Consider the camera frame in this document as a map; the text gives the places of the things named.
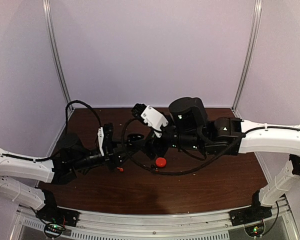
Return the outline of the black charging case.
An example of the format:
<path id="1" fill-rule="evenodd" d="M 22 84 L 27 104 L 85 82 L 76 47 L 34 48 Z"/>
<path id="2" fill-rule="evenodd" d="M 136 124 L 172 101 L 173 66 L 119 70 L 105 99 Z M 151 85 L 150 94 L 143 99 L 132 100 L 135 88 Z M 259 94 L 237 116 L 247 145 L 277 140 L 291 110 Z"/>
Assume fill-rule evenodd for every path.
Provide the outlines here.
<path id="1" fill-rule="evenodd" d="M 141 141 L 144 139 L 144 135 L 143 134 L 139 134 L 139 133 L 131 133 L 127 135 L 126 138 L 126 143 L 128 145 L 132 145 L 135 142 Z"/>

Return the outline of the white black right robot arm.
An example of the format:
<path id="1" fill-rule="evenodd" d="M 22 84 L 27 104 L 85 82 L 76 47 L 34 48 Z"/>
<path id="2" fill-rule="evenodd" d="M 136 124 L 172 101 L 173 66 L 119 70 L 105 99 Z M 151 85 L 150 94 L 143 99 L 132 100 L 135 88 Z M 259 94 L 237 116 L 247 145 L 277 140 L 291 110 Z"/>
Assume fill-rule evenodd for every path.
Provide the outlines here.
<path id="1" fill-rule="evenodd" d="M 166 166 L 165 153 L 177 148 L 187 153 L 199 151 L 203 157 L 212 159 L 224 155 L 270 152 L 289 154 L 289 160 L 274 180 L 257 190 L 251 206 L 232 213 L 256 221 L 272 215 L 272 206 L 300 181 L 300 124 L 277 125 L 258 123 L 240 118 L 220 117 L 210 121 L 200 98 L 182 97 L 173 101 L 169 115 L 150 105 L 140 105 L 135 115 L 151 128 L 150 151 L 156 156 L 155 168 Z"/>

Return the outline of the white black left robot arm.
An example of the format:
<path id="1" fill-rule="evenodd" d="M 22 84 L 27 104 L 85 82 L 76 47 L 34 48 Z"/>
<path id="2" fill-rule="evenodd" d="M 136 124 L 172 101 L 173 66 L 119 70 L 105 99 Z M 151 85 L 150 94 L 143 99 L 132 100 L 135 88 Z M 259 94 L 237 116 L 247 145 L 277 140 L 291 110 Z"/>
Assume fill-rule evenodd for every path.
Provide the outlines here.
<path id="1" fill-rule="evenodd" d="M 103 165 L 111 170 L 120 168 L 128 156 L 138 151 L 128 140 L 113 141 L 101 134 L 97 140 L 101 146 L 89 150 L 83 147 L 76 134 L 67 134 L 58 142 L 59 150 L 48 157 L 22 155 L 0 148 L 0 196 L 30 207 L 45 220 L 59 221 L 63 211 L 54 194 L 26 185 L 17 178 L 66 185 L 77 177 L 77 172 L 86 174 Z"/>

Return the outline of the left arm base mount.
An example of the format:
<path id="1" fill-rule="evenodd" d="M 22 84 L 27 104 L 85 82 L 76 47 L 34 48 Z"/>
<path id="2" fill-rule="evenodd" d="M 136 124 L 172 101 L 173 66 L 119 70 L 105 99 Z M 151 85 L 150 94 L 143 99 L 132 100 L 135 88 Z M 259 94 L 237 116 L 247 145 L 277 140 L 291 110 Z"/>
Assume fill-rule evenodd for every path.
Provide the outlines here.
<path id="1" fill-rule="evenodd" d="M 76 227 L 80 215 L 76 210 L 61 207 L 44 207 L 41 210 L 32 208 L 32 211 L 43 223 L 43 233 L 49 239 L 60 237 L 67 230 L 66 227 Z"/>

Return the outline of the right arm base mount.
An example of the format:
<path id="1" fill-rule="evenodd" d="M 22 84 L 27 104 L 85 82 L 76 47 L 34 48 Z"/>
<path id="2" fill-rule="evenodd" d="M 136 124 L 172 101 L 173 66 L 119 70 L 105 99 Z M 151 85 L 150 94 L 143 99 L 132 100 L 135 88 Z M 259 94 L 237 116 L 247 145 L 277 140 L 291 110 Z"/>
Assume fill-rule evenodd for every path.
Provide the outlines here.
<path id="1" fill-rule="evenodd" d="M 272 208 L 263 206 L 249 206 L 229 212 L 232 226 L 243 225 L 245 233 L 251 238 L 261 237 L 266 232 L 264 220 L 271 216 Z"/>

